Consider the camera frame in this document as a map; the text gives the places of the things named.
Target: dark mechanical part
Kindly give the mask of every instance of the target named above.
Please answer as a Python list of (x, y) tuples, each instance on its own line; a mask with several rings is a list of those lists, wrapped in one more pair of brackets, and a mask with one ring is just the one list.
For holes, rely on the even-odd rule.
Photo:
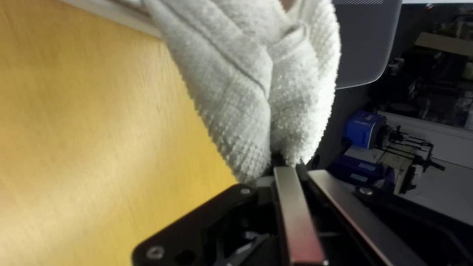
[[(350, 192), (326, 171), (297, 172), (325, 264), (473, 264), (471, 226), (374, 187)], [(276, 183), (258, 183), (235, 184), (143, 240), (134, 266), (300, 264)]]

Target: folded towel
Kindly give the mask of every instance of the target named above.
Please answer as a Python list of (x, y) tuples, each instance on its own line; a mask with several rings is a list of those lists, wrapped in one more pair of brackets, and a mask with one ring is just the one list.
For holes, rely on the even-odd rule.
[(272, 45), (272, 150), (285, 162), (307, 162), (325, 133), (335, 96), (340, 32), (331, 0), (295, 0), (295, 23)]
[(272, 60), (211, 0), (145, 0), (198, 113), (239, 181), (270, 162)]
[(278, 0), (143, 0), (143, 5), (239, 181), (260, 177), (270, 150), (289, 165), (313, 156), (340, 59), (329, 0), (295, 0), (289, 16)]

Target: terry cloth towel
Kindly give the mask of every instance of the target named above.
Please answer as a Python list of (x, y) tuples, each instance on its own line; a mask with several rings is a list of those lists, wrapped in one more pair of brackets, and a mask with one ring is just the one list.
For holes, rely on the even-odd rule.
[(340, 39), (332, 5), (317, 1), (286, 16), (278, 0), (143, 0), (239, 181), (260, 177), (270, 152), (306, 162), (323, 134)]

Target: white cloth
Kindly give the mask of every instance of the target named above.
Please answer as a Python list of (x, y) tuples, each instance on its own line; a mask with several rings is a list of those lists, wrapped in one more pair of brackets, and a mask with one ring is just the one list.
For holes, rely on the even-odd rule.
[(331, 113), (340, 59), (329, 0), (298, 0), (289, 16), (278, 0), (143, 5), (239, 181), (260, 177), (270, 150), (289, 165), (312, 158)]
[(198, 113), (241, 181), (270, 162), (272, 60), (210, 0), (145, 0)]
[(331, 0), (295, 0), (289, 10), (295, 23), (270, 47), (272, 150), (285, 162), (307, 162), (325, 133), (335, 97), (340, 34)]

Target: machinery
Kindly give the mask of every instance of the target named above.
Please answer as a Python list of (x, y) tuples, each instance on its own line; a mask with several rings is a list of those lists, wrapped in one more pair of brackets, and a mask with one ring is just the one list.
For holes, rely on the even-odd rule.
[[(372, 82), (388, 60), (402, 2), (334, 2), (343, 38), (338, 87)], [(405, 4), (425, 8), (424, 0)], [(133, 264), (473, 264), (471, 226), (372, 186), (347, 189), (325, 169), (278, 161), (267, 177), (229, 187), (139, 243)]]

